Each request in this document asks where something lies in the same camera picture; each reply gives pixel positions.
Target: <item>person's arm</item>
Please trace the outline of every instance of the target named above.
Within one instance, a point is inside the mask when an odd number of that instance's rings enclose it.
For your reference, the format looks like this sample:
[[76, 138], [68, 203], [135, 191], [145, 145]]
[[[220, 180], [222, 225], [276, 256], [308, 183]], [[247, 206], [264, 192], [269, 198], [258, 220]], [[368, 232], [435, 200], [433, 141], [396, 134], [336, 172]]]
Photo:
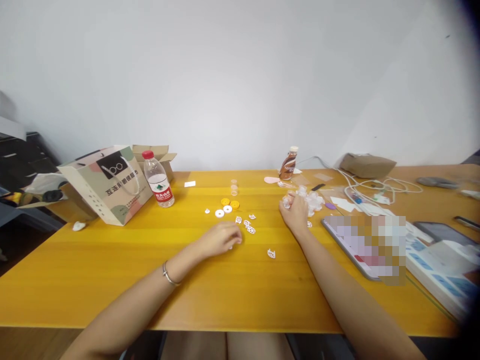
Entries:
[[361, 359], [424, 359], [385, 310], [333, 258], [307, 228], [308, 205], [295, 196], [280, 213], [298, 241], [308, 265], [346, 337]]
[[[180, 283], [200, 262], [223, 254], [241, 242], [239, 227], [234, 222], [221, 222], [167, 261], [168, 276]], [[80, 333], [61, 360], [109, 359], [132, 344], [175, 289], [163, 276], [162, 264], [159, 266], [103, 310]]]

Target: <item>person's leg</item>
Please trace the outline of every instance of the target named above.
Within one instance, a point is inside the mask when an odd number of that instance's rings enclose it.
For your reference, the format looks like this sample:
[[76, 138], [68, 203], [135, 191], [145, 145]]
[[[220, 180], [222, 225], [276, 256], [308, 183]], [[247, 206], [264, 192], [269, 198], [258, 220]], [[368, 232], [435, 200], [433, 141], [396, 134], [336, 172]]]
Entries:
[[295, 360], [287, 337], [271, 332], [227, 332], [228, 360]]
[[226, 360], [224, 332], [169, 331], [160, 360]]

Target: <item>red bottle cap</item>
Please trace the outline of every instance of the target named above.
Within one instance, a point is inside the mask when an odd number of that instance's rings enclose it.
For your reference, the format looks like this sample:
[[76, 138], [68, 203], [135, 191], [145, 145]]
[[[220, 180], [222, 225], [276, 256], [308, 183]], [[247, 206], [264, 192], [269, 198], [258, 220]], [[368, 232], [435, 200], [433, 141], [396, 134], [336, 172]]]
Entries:
[[142, 152], [141, 155], [143, 156], [143, 158], [145, 160], [147, 160], [147, 159], [151, 159], [151, 158], [154, 157], [154, 152], [152, 150], [146, 150], [146, 151]]

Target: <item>silver bangle bracelet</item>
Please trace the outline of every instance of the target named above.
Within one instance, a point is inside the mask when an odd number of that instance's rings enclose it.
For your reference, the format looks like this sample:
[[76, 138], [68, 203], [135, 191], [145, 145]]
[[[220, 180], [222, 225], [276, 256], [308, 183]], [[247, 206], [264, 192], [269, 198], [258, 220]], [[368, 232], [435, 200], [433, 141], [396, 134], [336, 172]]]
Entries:
[[163, 276], [166, 277], [166, 279], [168, 280], [168, 282], [169, 282], [170, 284], [172, 284], [173, 286], [176, 286], [176, 287], [177, 287], [177, 286], [180, 286], [180, 283], [177, 283], [177, 282], [173, 281], [173, 280], [170, 278], [169, 273], [167, 272], [166, 264], [167, 264], [167, 262], [165, 261], [165, 262], [163, 263], [163, 266], [162, 266], [162, 268], [163, 268]]

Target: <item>bag handle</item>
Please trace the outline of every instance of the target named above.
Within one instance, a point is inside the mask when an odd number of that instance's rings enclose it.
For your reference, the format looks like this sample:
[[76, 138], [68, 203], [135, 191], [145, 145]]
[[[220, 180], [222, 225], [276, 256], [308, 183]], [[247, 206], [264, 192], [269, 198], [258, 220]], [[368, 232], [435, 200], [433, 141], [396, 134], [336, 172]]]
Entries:
[[[130, 165], [130, 163], [127, 161], [126, 158], [124, 158], [123, 156], [120, 156], [120, 159], [122, 159], [126, 164], [127, 166], [129, 167], [129, 169], [132, 171], [132, 173], [135, 174], [135, 169], [132, 167], [132, 165]], [[109, 173], [111, 176], [113, 176], [115, 179], [117, 179], [117, 181], [119, 181], [120, 183], [122, 182], [118, 177], [117, 175], [115, 175], [114, 173], [112, 173], [109, 169], [107, 169], [105, 166], [101, 166], [101, 168], [103, 170], [105, 170], [107, 173]], [[138, 177], [138, 174], [137, 176], [135, 176], [135, 180], [136, 180], [136, 192], [134, 193], [131, 193], [126, 187], [125, 185], [122, 186], [123, 190], [125, 190], [129, 195], [132, 195], [132, 196], [135, 196], [135, 195], [138, 195], [139, 192], [140, 192], [140, 183], [139, 183], [139, 177]]]

